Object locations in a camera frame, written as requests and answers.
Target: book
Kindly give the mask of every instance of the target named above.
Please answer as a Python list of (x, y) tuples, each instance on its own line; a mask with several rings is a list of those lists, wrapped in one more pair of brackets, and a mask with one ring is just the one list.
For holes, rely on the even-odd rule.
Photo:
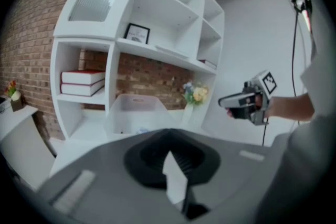
[(92, 96), (105, 85), (105, 79), (100, 80), (92, 85), (81, 85), (81, 84), (69, 84), (62, 83), (61, 93), (81, 95), (81, 96)]
[(98, 70), (73, 70), (62, 72), (62, 83), (92, 85), (105, 79), (105, 72)]
[(206, 66), (209, 66), (213, 69), (217, 69), (217, 65), (215, 65), (214, 63), (209, 62), (208, 60), (199, 60), (200, 62), (202, 62), (203, 64), (205, 64)]

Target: brick wall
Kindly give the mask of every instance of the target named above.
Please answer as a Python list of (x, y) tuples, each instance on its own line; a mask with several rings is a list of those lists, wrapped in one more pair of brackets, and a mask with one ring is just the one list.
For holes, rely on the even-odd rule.
[[(53, 31), (65, 2), (16, 0), (0, 33), (0, 93), (10, 80), (16, 80), (26, 102), (39, 109), (34, 120), (43, 138), (64, 139), (51, 99), (49, 72)], [(106, 58), (104, 53), (82, 52), (79, 65), (105, 69)], [(168, 109), (180, 109), (185, 106), (181, 85), (191, 77), (187, 70), (122, 54), (118, 93), (155, 95)]]

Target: black picture frame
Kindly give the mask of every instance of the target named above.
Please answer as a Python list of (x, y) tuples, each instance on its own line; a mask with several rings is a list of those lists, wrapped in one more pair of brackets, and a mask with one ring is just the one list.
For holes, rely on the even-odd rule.
[[(132, 28), (131, 28), (132, 26), (135, 27), (135, 28), (140, 28), (140, 29), (143, 29), (143, 30), (146, 30), (146, 31), (147, 31), (146, 37), (144, 37), (144, 39), (146, 40), (145, 43), (142, 42), (142, 40), (141, 40), (140, 38), (138, 38), (138, 37), (135, 37), (135, 38), (138, 39), (138, 40), (130, 39), (129, 32), (130, 32), (130, 30), (132, 30)], [(130, 39), (130, 40), (133, 40), (133, 41), (136, 41), (136, 42), (140, 42), (140, 43), (143, 43), (143, 44), (148, 44), (148, 39), (149, 39), (150, 31), (151, 31), (151, 30), (150, 30), (149, 28), (147, 28), (147, 27), (143, 27), (143, 26), (141, 26), (141, 25), (128, 24), (127, 29), (126, 29), (126, 32), (125, 32), (125, 35), (124, 35), (124, 38), (125, 38), (125, 39)]]

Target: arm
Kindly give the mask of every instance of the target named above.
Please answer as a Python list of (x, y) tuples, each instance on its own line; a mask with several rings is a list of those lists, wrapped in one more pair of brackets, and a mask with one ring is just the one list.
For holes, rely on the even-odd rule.
[(266, 117), (277, 116), (295, 121), (310, 121), (314, 107), (308, 94), (298, 97), (273, 97)]

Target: cord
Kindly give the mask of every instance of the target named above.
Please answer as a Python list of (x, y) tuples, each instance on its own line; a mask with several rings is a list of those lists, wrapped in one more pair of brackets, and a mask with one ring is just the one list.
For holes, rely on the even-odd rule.
[(292, 52), (292, 84), (293, 84), (293, 90), (294, 90), (294, 96), (295, 97), (296, 97), (296, 90), (295, 90), (295, 84), (294, 84), (294, 55), (295, 55), (295, 42), (296, 42), (296, 31), (297, 31), (297, 27), (298, 27), (298, 18), (299, 18), (299, 12), (296, 11), (294, 40), (293, 40), (293, 52)]
[(266, 127), (267, 127), (267, 125), (268, 125), (268, 119), (269, 119), (269, 118), (267, 118), (267, 121), (266, 121), (266, 124), (265, 124), (264, 135), (262, 136), (262, 139), (263, 139), (263, 146), (264, 146), (264, 142), (265, 142), (265, 134), (266, 134)]

